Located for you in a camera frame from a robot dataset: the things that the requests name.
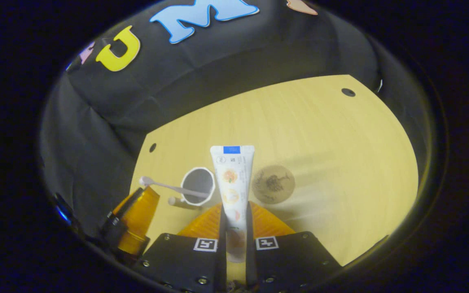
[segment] blue letter m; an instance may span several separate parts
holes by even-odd
[[[205,28],[209,26],[209,10],[216,10],[216,20],[225,22],[259,12],[258,7],[248,5],[242,0],[195,0],[193,5],[174,5],[162,9],[153,15],[150,22],[160,22],[171,34],[169,42],[176,44],[193,35],[194,28],[186,28],[181,22],[196,24]]]

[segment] white tube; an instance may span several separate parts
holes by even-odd
[[[212,146],[211,157],[227,216],[227,260],[245,261],[247,203],[253,169],[253,145]]]

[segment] wooden table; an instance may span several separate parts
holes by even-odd
[[[251,191],[249,200],[296,232],[313,232],[340,265],[395,230],[417,195],[415,154],[404,129],[374,93],[348,75],[255,89],[150,132],[131,191],[142,175],[180,186],[193,167],[214,172],[212,145],[254,145],[253,175],[269,165],[289,169],[296,180],[289,199],[264,204]],[[147,232],[152,240],[164,232],[176,234],[204,211],[169,206],[167,199],[180,195],[153,189],[160,202]],[[245,263],[228,262],[228,280],[245,280]]]

